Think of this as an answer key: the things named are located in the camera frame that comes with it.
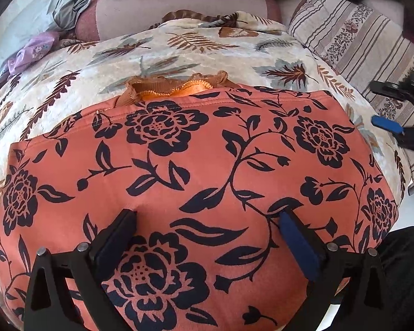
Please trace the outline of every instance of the dark fabric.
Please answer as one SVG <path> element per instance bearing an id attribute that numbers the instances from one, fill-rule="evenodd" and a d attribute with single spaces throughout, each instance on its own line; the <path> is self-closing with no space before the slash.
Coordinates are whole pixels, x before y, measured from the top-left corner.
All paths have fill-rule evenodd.
<path id="1" fill-rule="evenodd" d="M 414 226 L 390 232 L 376 249 L 388 285 L 393 331 L 414 331 Z M 340 304 L 346 290 L 332 303 Z"/>

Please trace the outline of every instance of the blue pad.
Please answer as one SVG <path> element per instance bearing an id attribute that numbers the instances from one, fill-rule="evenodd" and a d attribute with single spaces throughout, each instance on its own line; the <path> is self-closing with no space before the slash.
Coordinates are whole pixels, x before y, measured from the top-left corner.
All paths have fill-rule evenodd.
<path id="1" fill-rule="evenodd" d="M 316 281 L 320 273 L 319 256 L 308 244 L 288 213 L 280 214 L 279 230 L 304 276 L 310 281 Z"/>

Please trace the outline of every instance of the black device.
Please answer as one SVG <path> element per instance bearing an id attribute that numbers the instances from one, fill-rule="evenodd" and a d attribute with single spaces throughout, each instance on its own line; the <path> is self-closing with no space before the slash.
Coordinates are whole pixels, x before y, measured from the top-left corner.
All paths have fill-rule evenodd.
<path id="1" fill-rule="evenodd" d="M 293 212 L 282 213 L 279 229 L 304 275 L 311 292 L 284 331 L 314 331 L 341 281 L 350 277 L 347 295 L 328 331 L 381 331 L 391 329 L 386 285 L 375 249 L 364 254 L 325 244 Z M 101 287 L 121 260 L 136 231 L 136 212 L 124 209 L 92 243 L 73 251 L 37 253 L 25 303 L 25 331 L 86 331 L 66 284 L 73 278 L 99 331 L 130 331 Z"/>

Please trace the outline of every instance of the blue handle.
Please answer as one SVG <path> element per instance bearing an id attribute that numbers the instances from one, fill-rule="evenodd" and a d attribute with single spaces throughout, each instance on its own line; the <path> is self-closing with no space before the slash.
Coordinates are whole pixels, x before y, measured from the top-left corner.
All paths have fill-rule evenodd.
<path id="1" fill-rule="evenodd" d="M 387 130 L 391 133 L 395 133 L 395 134 L 403 133 L 403 127 L 400 124 L 390 119 L 384 118 L 384 117 L 372 116 L 371 124 L 375 127 Z"/>

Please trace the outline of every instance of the orange floral shorts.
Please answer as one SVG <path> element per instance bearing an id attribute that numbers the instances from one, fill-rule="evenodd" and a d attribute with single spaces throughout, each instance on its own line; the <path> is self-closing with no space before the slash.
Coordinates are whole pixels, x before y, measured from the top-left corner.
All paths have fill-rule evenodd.
<path id="1" fill-rule="evenodd" d="M 21 319 L 37 249 L 71 251 L 125 208 L 138 212 L 137 232 L 102 288 L 138 331 L 276 330 L 307 287 L 280 213 L 359 253 L 397 219 L 368 145 L 324 91 L 242 86 L 116 101 L 11 146 L 0 283 Z"/>

